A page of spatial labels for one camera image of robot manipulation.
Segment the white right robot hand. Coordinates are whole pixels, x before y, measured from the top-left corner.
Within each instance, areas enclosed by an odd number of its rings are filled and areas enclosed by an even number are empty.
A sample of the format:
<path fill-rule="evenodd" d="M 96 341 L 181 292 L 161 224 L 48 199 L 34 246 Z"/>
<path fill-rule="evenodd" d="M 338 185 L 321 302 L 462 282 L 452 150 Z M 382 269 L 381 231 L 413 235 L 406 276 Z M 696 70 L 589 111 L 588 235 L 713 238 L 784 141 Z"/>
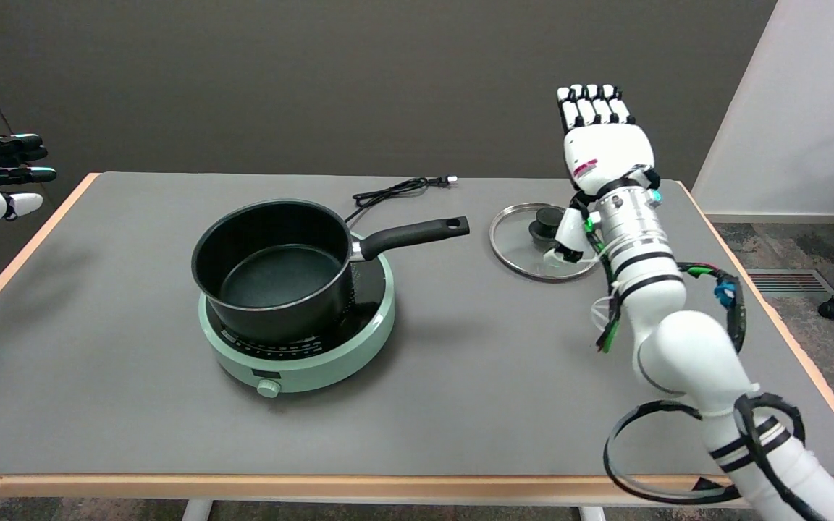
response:
<path fill-rule="evenodd" d="M 579 263 L 591 247 L 588 224 L 591 207 L 603 196 L 626 185 L 656 188 L 655 158 L 645 131 L 636 124 L 620 87 L 570 85 L 556 91 L 563 125 L 563 153 L 575 195 L 544 254 L 558 267 Z"/>

